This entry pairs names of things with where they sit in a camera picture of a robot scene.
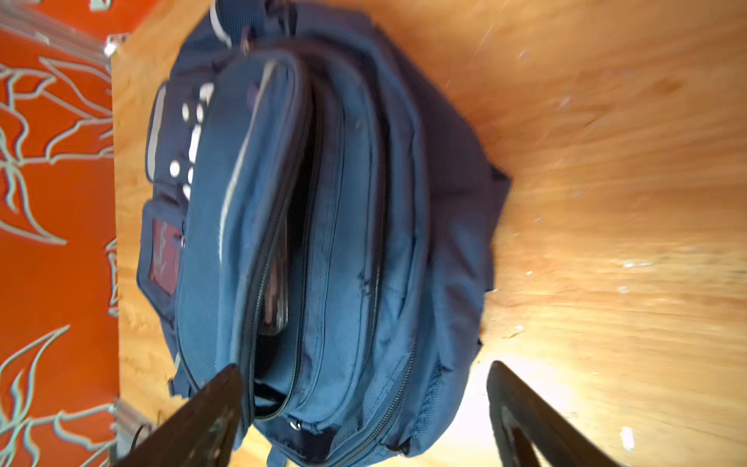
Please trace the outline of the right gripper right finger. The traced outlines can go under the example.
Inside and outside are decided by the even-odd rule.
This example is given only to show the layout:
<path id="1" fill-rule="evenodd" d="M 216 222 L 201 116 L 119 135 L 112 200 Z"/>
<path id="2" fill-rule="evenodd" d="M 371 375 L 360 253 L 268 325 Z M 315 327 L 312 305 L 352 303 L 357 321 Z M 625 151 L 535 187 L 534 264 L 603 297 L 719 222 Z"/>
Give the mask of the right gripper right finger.
<path id="1" fill-rule="evenodd" d="M 486 382 L 494 440 L 505 466 L 615 466 L 617 463 L 569 423 L 501 361 Z"/>

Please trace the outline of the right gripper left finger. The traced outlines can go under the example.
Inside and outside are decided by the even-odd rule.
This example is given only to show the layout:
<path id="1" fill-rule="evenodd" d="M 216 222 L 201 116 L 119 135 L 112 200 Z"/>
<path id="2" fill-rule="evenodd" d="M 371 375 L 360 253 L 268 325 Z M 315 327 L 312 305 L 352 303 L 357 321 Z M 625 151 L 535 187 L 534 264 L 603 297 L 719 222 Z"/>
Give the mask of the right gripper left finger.
<path id="1" fill-rule="evenodd" d="M 229 365 L 117 466 L 227 466 L 241 422 L 243 380 Z"/>

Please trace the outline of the navy blue student backpack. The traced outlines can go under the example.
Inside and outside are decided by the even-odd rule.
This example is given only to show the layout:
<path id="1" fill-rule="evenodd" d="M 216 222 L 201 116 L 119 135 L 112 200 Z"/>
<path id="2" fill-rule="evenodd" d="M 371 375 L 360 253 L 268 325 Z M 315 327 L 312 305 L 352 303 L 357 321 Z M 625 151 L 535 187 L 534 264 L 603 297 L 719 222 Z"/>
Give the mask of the navy blue student backpack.
<path id="1" fill-rule="evenodd" d="M 366 15 L 216 1 L 149 124 L 137 283 L 194 396 L 243 379 L 271 465 L 372 465 L 445 433 L 480 347 L 510 178 Z"/>

